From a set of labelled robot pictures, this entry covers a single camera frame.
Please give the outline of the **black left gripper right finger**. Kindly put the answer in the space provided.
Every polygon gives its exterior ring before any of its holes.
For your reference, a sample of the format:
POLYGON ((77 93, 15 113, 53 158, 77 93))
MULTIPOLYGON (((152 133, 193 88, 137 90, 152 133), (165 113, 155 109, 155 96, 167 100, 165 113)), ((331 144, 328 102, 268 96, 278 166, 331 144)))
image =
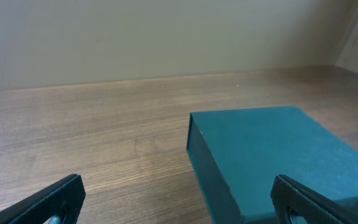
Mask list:
POLYGON ((275 177, 270 197, 280 223, 358 224, 358 197, 340 204, 287 175, 275 177))

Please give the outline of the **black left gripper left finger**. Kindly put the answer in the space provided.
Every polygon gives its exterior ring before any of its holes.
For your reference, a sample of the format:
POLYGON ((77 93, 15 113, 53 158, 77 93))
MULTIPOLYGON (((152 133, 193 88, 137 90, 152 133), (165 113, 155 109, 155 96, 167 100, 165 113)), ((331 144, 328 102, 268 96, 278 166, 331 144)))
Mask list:
POLYGON ((81 176, 70 174, 0 211, 0 223, 76 223, 85 197, 81 176))

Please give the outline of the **dark green box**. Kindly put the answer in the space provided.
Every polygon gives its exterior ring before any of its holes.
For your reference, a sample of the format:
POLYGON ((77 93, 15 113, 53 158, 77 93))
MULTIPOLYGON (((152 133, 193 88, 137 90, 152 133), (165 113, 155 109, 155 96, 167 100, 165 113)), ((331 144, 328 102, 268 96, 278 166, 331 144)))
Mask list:
POLYGON ((192 113, 186 150, 214 223, 276 223, 280 174, 358 214, 358 152, 297 107, 192 113))

